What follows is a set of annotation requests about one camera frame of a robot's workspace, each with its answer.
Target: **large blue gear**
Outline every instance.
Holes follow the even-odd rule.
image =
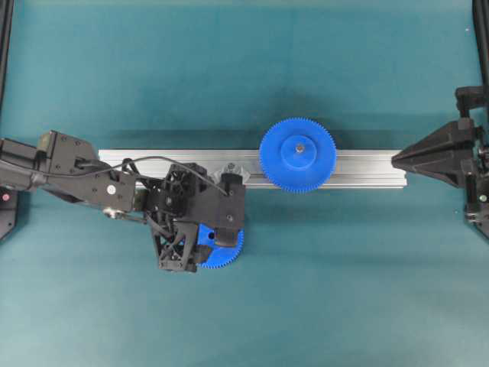
[[[286,119],[263,137],[260,163],[273,184],[293,193],[305,193],[320,187],[334,172],[335,142],[313,120]]]

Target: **blue gear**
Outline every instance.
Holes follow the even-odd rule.
[[[212,247],[211,255],[207,258],[207,261],[199,265],[203,268],[216,269],[232,263],[241,253],[244,238],[245,234],[241,230],[238,233],[238,243],[235,247],[217,246],[214,240],[214,231],[203,224],[199,225],[199,239],[197,239],[197,243]]]
[[[265,176],[285,191],[305,193],[320,187],[335,170],[336,146],[317,122],[293,118],[278,122],[260,144]]]

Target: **black cable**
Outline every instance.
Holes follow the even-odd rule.
[[[76,163],[75,166],[77,168],[81,168],[81,169],[85,169],[85,168],[98,168],[98,169],[104,169],[104,168],[111,168],[110,167],[110,164],[108,163],[105,163],[105,162],[102,162],[102,161],[98,161],[98,160],[95,160],[95,159],[90,159],[90,160],[87,160],[87,161],[83,161],[83,162],[79,162],[79,163]],[[108,173],[110,175],[110,179],[111,180],[116,180],[117,177],[115,176],[115,172],[114,171],[110,171]]]
[[[110,171],[114,170],[115,168],[124,167],[125,165],[127,165],[129,163],[137,163],[137,162],[150,161],[150,160],[160,160],[160,161],[167,161],[167,162],[173,163],[176,166],[178,166],[180,168],[183,168],[184,170],[189,171],[191,174],[194,174],[195,176],[197,176],[202,181],[208,183],[209,185],[213,186],[217,190],[221,191],[221,193],[223,193],[224,195],[228,196],[228,193],[226,192],[226,190],[224,190],[222,187],[220,187],[216,183],[212,182],[209,178],[204,177],[199,172],[193,170],[190,167],[187,167],[183,163],[174,161],[171,158],[167,158],[167,157],[163,157],[163,156],[158,156],[158,155],[148,156],[148,157],[142,157],[142,158],[136,158],[136,159],[131,159],[130,162],[129,161],[126,161],[124,163],[116,164],[115,166],[104,168],[102,170],[88,172],[86,174],[51,174],[51,173],[47,173],[47,172],[42,172],[42,171],[39,171],[39,170],[35,170],[35,169],[32,169],[32,168],[22,167],[19,164],[14,164],[14,163],[11,163],[11,162],[8,162],[8,161],[4,161],[3,159],[0,159],[0,163],[3,163],[5,165],[7,165],[7,166],[14,167],[14,168],[17,168],[17,169],[26,171],[26,172],[30,172],[32,174],[42,174],[42,175],[44,175],[46,177],[54,177],[54,178],[84,178],[84,177],[93,176],[95,174],[105,174],[107,172],[110,172]],[[147,177],[147,176],[143,176],[143,175],[138,175],[138,176],[141,177],[141,178],[146,178],[146,179],[152,179],[152,180],[154,180],[153,177]]]
[[[124,159],[122,160],[122,163],[126,163],[126,165],[125,165],[125,166],[122,166],[122,168],[121,168],[121,170],[122,170],[123,172],[130,172],[130,171],[132,171],[132,173],[133,173],[133,174],[136,174],[136,175],[138,176],[139,181],[140,181],[140,182],[143,184],[143,186],[144,186],[146,189],[148,189],[148,190],[150,190],[150,189],[151,189],[151,186],[152,186],[152,185],[151,185],[151,181],[155,181],[155,179],[154,179],[154,178],[152,178],[152,177],[148,177],[148,178],[146,178],[146,177],[145,177],[145,178],[141,177],[141,174],[139,173],[139,170],[138,170],[138,168],[136,167],[136,164],[132,163],[130,158],[124,158]]]

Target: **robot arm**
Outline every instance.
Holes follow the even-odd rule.
[[[145,159],[166,158],[138,161]],[[240,175],[225,173],[214,183],[205,168],[173,162],[161,180],[141,176],[135,162],[124,160],[117,171],[98,159],[90,143],[59,132],[42,135],[37,147],[3,139],[0,186],[14,191],[39,187],[110,218],[149,225],[161,269],[194,272],[207,260],[212,249],[197,243],[199,225],[213,230],[216,245],[236,246],[245,216]]]

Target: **teal mat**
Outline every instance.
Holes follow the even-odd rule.
[[[304,116],[340,148],[402,148],[479,83],[469,0],[25,1],[0,135],[256,148]],[[489,248],[462,191],[408,181],[249,191],[242,255],[197,274],[157,270],[148,228],[23,194],[0,365],[485,365]]]

